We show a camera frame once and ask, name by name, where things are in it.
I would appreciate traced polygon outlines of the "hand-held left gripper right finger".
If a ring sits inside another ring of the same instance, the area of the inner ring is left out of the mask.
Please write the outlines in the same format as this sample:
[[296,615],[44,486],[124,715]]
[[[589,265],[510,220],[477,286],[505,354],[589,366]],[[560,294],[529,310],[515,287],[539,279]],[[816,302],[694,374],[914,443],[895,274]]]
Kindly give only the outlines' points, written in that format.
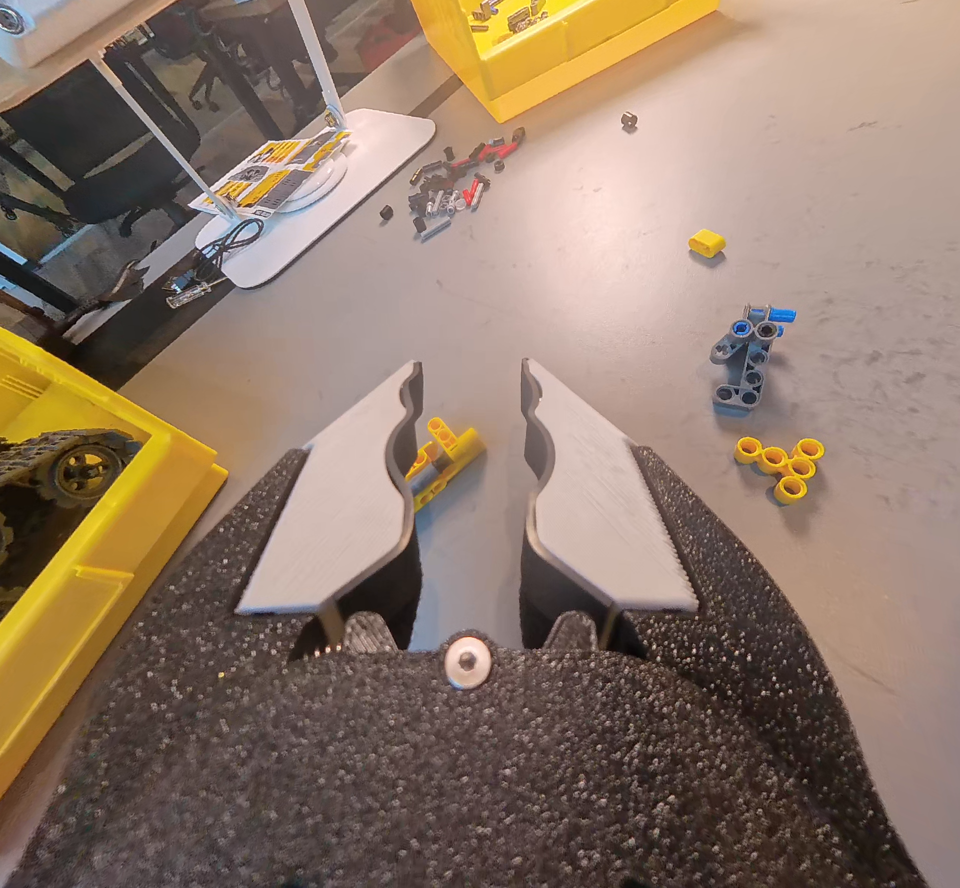
[[524,457],[534,473],[521,592],[543,615],[694,615],[694,586],[639,446],[532,358],[521,364]]

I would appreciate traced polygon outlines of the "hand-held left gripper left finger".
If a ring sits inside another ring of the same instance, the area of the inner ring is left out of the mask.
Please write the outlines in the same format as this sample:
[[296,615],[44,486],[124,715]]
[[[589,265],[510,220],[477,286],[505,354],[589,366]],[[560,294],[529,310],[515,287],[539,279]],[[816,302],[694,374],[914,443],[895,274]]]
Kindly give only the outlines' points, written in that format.
[[234,611],[325,610],[401,556],[415,515],[423,366],[409,361],[304,446],[306,459]]

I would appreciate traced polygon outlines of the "yellow beam assembly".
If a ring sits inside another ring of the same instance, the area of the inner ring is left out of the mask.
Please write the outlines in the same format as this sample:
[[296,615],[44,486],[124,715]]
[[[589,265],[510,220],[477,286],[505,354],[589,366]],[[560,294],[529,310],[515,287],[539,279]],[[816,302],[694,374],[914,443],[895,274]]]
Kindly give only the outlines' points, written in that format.
[[414,498],[415,513],[423,510],[454,477],[486,451],[474,428],[457,436],[439,416],[434,416],[429,419],[427,430],[431,440],[418,450],[405,476]]

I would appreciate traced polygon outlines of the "grey angled beam assembly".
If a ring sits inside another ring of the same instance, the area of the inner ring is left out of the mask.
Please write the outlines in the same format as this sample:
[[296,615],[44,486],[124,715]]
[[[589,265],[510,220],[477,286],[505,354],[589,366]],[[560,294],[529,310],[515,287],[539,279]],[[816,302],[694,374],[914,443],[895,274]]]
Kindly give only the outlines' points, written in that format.
[[784,335],[786,325],[796,321],[797,312],[794,309],[771,305],[754,307],[747,304],[742,315],[735,321],[743,318],[753,322],[753,338],[725,364],[715,365],[724,367],[727,375],[726,381],[714,390],[712,401],[716,406],[751,412],[762,400],[774,342]]

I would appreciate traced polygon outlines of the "small grey connector blue pins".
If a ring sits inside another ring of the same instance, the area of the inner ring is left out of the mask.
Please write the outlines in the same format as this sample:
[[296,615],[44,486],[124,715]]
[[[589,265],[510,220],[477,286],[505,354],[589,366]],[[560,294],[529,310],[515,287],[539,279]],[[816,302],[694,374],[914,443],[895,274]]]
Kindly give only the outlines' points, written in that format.
[[744,349],[754,338],[755,325],[749,318],[739,318],[727,330],[725,336],[713,346],[709,360],[711,364],[727,363],[735,354]]

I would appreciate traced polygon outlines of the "pile of red black parts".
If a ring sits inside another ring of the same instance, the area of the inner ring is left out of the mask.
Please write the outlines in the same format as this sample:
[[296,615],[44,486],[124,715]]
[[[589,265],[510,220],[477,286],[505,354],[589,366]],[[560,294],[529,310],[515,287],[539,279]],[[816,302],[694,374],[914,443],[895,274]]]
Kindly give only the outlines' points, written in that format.
[[504,172],[526,136],[525,126],[517,126],[509,136],[486,139],[463,157],[447,146],[441,159],[418,166],[406,201],[414,241],[424,243],[451,228],[461,214],[479,210],[494,177]]

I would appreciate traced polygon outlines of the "yellow tracked toy vehicle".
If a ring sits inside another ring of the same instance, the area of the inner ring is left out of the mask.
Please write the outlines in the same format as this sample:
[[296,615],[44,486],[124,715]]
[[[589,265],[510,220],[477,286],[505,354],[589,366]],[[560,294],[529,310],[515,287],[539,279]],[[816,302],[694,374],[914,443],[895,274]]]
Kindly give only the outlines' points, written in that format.
[[2,618],[141,448],[116,428],[1,439]]

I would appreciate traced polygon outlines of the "printed instruction booklet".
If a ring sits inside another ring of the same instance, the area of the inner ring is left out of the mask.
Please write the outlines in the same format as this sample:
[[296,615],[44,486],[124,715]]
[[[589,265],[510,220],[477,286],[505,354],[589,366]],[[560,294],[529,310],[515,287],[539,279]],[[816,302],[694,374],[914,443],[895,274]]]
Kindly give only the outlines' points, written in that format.
[[267,141],[221,177],[213,190],[227,217],[266,220],[313,205],[344,179],[352,132],[326,127],[308,138]]

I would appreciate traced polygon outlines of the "black office chair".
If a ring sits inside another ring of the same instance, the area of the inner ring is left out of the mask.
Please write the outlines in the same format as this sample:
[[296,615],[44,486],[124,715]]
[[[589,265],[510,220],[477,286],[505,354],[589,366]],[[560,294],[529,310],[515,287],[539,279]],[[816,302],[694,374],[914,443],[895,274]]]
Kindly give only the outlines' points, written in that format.
[[177,202],[182,166],[90,63],[85,62],[2,119],[69,180],[57,194],[75,221],[121,221],[120,234],[153,210],[178,229],[194,213]]

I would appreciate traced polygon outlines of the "red container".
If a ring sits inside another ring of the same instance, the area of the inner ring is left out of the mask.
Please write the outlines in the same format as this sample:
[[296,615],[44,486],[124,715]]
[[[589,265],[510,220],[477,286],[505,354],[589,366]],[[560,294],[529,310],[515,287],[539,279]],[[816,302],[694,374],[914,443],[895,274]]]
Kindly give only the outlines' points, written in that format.
[[382,17],[366,28],[356,45],[357,55],[366,73],[374,71],[411,42],[419,33],[417,26],[399,30],[393,26],[394,19]]

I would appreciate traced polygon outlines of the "white book stand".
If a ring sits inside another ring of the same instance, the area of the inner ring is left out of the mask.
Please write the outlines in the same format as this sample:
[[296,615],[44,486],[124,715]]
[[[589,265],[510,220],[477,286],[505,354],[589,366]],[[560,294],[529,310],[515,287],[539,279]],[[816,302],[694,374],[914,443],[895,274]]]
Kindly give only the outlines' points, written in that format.
[[[44,90],[72,68],[90,62],[153,137],[208,196],[218,213],[236,216],[193,169],[171,139],[104,61],[106,47],[178,0],[2,0],[2,110]],[[347,127],[306,0],[287,0],[320,85],[328,121]]]

